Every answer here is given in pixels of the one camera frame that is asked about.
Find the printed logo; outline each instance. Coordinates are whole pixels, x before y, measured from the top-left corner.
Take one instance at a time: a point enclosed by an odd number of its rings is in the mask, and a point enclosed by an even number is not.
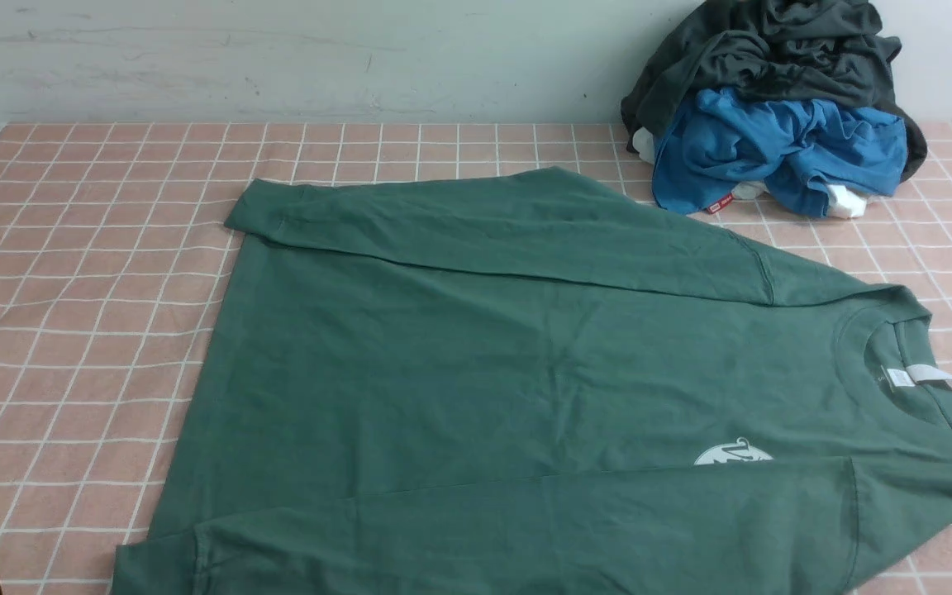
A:
[[[694,464],[748,463],[751,460],[774,460],[760,449],[748,443],[748,438],[737,438],[732,444],[717,445],[703,451]]]

